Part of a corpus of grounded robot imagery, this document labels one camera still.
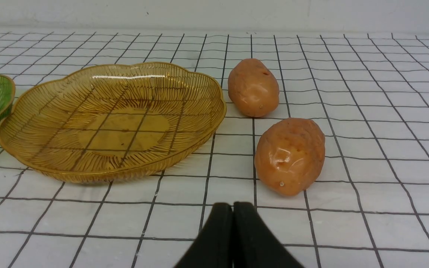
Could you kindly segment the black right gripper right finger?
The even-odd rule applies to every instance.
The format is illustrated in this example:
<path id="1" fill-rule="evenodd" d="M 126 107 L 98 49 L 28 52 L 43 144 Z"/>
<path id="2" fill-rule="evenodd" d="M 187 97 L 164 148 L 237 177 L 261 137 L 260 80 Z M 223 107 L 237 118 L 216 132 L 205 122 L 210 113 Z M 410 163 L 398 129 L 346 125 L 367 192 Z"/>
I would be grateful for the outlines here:
<path id="1" fill-rule="evenodd" d="M 235 268 L 302 268 L 280 243 L 250 202 L 233 206 Z"/>

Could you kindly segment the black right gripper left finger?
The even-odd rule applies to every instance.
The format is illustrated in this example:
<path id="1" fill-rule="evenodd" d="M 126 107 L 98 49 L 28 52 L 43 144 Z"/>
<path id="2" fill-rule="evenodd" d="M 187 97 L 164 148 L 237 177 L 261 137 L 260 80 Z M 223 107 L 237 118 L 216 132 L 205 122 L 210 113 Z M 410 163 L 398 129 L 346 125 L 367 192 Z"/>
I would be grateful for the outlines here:
<path id="1" fill-rule="evenodd" d="M 231 268 L 233 211 L 229 204 L 213 205 L 201 232 L 175 265 L 176 268 Z"/>

